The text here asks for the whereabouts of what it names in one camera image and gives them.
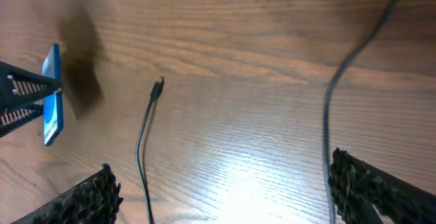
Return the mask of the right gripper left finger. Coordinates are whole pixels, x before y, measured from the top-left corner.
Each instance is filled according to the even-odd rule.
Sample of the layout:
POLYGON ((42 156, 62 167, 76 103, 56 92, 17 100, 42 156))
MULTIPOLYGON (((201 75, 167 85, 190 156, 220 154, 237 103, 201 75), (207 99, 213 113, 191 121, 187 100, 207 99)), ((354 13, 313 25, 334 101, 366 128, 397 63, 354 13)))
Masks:
POLYGON ((123 198, 111 167, 102 169, 12 224, 113 224, 123 198))

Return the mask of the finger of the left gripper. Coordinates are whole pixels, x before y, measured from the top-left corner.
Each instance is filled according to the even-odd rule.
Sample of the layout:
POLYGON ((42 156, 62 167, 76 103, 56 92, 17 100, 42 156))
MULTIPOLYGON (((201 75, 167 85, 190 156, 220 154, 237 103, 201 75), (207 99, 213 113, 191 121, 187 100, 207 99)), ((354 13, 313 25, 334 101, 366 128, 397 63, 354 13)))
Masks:
POLYGON ((59 80, 41 76, 1 62, 1 113, 34 104, 62 91, 59 80))
POLYGON ((1 137, 37 119, 43 114, 43 105, 32 104, 26 108, 9 111, 1 115, 1 137))

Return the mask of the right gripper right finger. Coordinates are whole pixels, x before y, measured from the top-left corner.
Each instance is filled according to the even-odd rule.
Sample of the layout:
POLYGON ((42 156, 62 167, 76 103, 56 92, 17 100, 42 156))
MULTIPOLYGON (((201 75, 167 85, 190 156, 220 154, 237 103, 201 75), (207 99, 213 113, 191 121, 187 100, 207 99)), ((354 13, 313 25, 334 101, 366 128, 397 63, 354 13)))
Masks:
POLYGON ((337 214, 345 223, 435 224, 435 195, 419 189, 347 151, 332 154, 328 185, 337 214))

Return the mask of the blue Samsung Galaxy smartphone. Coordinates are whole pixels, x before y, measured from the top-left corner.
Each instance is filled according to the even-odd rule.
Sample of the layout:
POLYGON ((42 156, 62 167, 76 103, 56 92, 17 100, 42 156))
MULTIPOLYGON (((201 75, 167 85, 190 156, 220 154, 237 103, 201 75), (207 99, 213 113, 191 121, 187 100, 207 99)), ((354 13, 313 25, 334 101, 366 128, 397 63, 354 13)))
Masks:
MULTIPOLYGON (((42 65, 42 75, 61 81, 61 55, 58 44, 53 44, 42 65)), ((63 129, 63 101, 60 92, 43 100, 44 146, 51 146, 63 129)))

